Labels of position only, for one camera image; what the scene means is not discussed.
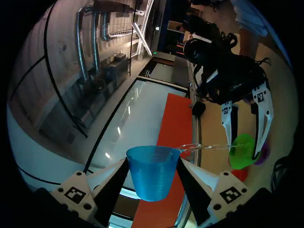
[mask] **fluorescent light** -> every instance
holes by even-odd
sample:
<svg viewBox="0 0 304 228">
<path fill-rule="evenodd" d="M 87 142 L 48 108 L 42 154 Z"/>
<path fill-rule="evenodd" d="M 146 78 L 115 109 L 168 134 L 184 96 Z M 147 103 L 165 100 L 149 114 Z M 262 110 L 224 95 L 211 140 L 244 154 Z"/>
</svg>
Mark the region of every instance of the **fluorescent light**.
<svg viewBox="0 0 304 228">
<path fill-rule="evenodd" d="M 148 18 L 149 18 L 149 15 L 150 15 L 150 11 L 151 11 L 153 2 L 154 2 L 154 0 L 150 0 L 147 4 L 146 13 L 145 13 L 145 17 L 144 17 L 144 22 L 142 23 L 142 27 L 141 27 L 141 33 L 142 34 L 146 33 L 147 22 L 148 22 Z M 138 55 L 140 54 L 142 43 L 143 43 L 142 41 L 138 42 L 137 52 L 136 52 Z"/>
<path fill-rule="evenodd" d="M 141 33 L 141 31 L 139 30 L 138 25 L 134 22 L 131 24 L 132 27 L 134 28 L 135 32 L 137 33 L 137 35 L 139 36 L 139 39 L 141 40 L 141 42 L 143 43 L 145 49 L 147 50 L 149 56 L 152 56 L 152 52 L 150 51 L 150 48 L 147 45 L 147 42 L 145 41 L 145 38 L 143 36 L 143 34 Z"/>
</svg>

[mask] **cable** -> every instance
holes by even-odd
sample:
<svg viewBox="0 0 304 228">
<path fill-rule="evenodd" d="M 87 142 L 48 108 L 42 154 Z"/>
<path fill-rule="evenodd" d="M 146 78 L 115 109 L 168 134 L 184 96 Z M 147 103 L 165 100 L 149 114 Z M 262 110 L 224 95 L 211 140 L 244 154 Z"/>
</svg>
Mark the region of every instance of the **cable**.
<svg viewBox="0 0 304 228">
<path fill-rule="evenodd" d="M 285 174 L 288 165 L 289 165 L 289 156 L 282 157 L 275 162 L 273 167 L 273 173 L 271 175 L 271 184 L 270 184 L 272 192 L 276 190 L 278 183 Z"/>
<path fill-rule="evenodd" d="M 61 183 L 56 183 L 56 182 L 52 182 L 52 181 L 48 181 L 48 180 L 43 180 L 43 179 L 40 179 L 40 178 L 38 178 L 38 177 L 35 177 L 35 176 L 29 174 L 27 171 L 21 169 L 21 168 L 19 167 L 19 165 L 17 165 L 17 166 L 18 166 L 18 168 L 19 168 L 22 172 L 24 172 L 26 175 L 28 175 L 29 177 L 31 177 L 31 178 L 33 178 L 33 179 L 35 179 L 35 180 L 38 180 L 38 181 L 41 181 L 41 182 L 44 182 L 44 183 L 47 183 L 47 184 L 61 185 Z"/>
</svg>

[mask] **black device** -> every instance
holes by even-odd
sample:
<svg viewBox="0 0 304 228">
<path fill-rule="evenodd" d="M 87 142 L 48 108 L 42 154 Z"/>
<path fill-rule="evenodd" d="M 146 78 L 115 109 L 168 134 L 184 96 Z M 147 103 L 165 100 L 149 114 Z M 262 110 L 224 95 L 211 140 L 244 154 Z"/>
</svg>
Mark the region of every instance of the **black device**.
<svg viewBox="0 0 304 228">
<path fill-rule="evenodd" d="M 202 18 L 195 26 L 195 34 L 211 40 L 211 43 L 192 38 L 185 43 L 185 57 L 196 65 L 194 75 L 204 67 L 201 75 L 202 83 L 197 85 L 197 92 L 202 98 L 219 105 L 225 102 L 237 102 L 249 98 L 253 88 L 266 81 L 265 71 L 260 64 L 268 58 L 255 61 L 248 56 L 233 54 L 231 49 L 237 45 L 236 35 L 227 36 L 215 24 Z"/>
</svg>

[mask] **metal pipe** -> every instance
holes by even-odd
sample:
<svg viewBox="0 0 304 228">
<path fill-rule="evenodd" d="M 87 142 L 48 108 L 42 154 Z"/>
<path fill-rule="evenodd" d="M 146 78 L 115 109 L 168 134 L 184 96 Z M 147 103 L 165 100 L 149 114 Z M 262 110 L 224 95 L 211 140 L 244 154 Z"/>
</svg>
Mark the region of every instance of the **metal pipe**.
<svg viewBox="0 0 304 228">
<path fill-rule="evenodd" d="M 99 23 L 99 13 L 94 12 L 92 15 L 92 52 L 94 55 L 94 67 L 95 72 L 98 75 L 100 73 L 99 67 L 99 46 L 98 46 L 98 23 Z"/>
<path fill-rule="evenodd" d="M 86 81 L 89 78 L 89 76 L 87 73 L 86 61 L 84 58 L 83 40 L 82 40 L 82 19 L 85 11 L 86 11 L 86 7 L 80 8 L 80 10 L 77 12 L 76 15 L 76 46 L 78 53 L 78 62 L 82 72 L 82 77 Z"/>
<path fill-rule="evenodd" d="M 135 10 L 135 15 L 143 17 L 143 16 L 145 16 L 145 11 L 137 9 L 137 10 Z"/>
<path fill-rule="evenodd" d="M 103 26 L 102 26 L 102 37 L 104 41 L 110 41 L 112 39 L 128 36 L 132 34 L 132 29 L 127 29 L 124 31 L 119 31 L 110 34 L 110 13 L 103 14 Z"/>
</svg>

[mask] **red object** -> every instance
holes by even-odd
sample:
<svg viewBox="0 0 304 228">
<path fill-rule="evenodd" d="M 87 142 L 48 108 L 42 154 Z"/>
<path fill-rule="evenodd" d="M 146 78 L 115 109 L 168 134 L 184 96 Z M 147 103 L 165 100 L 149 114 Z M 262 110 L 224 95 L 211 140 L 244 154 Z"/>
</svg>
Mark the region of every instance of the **red object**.
<svg viewBox="0 0 304 228">
<path fill-rule="evenodd" d="M 245 167 L 244 169 L 235 169 L 231 171 L 231 173 L 235 175 L 240 181 L 244 182 L 248 176 L 248 169 L 249 166 Z"/>
<path fill-rule="evenodd" d="M 192 111 L 190 99 L 169 93 L 158 135 L 157 146 L 179 147 L 192 143 Z M 191 155 L 182 153 L 181 157 Z M 132 228 L 173 227 L 184 198 L 184 188 L 175 172 L 168 196 L 158 202 L 141 200 Z"/>
</svg>

